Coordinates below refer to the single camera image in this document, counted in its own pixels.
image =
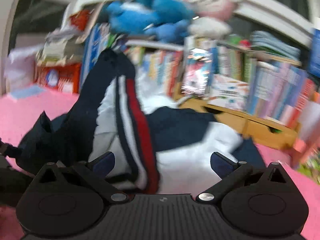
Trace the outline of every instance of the bookshelf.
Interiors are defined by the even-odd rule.
[[[173,94],[174,100],[184,97],[180,93],[180,88],[181,83],[178,82]],[[213,112],[219,122],[230,126],[242,134],[244,138],[252,137],[256,143],[279,150],[293,146],[300,128],[300,125],[297,125],[295,129],[290,129],[279,123],[252,116],[242,111],[209,105],[205,100],[198,98],[187,100],[180,108],[191,108],[202,113]]]

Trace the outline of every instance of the stuffed animal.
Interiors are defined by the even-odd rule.
[[[138,3],[112,2],[103,8],[109,15],[111,31],[142,35],[144,29],[156,21],[154,12]]]
[[[166,23],[158,27],[151,27],[145,31],[146,35],[155,35],[157,40],[164,43],[183,44],[188,34],[189,21],[181,20],[177,23]]]
[[[154,25],[177,23],[181,20],[190,21],[195,13],[191,6],[179,0],[134,0],[155,13]]]
[[[196,0],[198,15],[201,18],[191,23],[190,34],[222,39],[232,31],[225,21],[231,18],[239,2],[239,0]]]

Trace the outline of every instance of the metal screw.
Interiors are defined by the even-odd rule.
[[[201,193],[198,197],[203,201],[210,201],[214,199],[214,195],[210,193]]]
[[[116,202],[124,201],[127,199],[127,195],[123,193],[116,193],[111,195],[111,199]]]

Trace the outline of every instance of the pink stuffed toy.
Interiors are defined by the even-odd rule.
[[[222,39],[232,29],[225,23],[238,8],[239,0],[196,0],[197,14],[200,18],[189,26],[191,35]]]

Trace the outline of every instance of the red stripe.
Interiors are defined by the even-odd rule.
[[[159,173],[156,169],[155,156],[151,144],[150,130],[147,119],[140,109],[139,102],[136,98],[134,80],[126,80],[127,95],[129,107],[133,117],[136,120],[139,141],[142,150],[143,163],[148,176],[148,185],[145,189],[146,194],[155,194],[159,187]]]

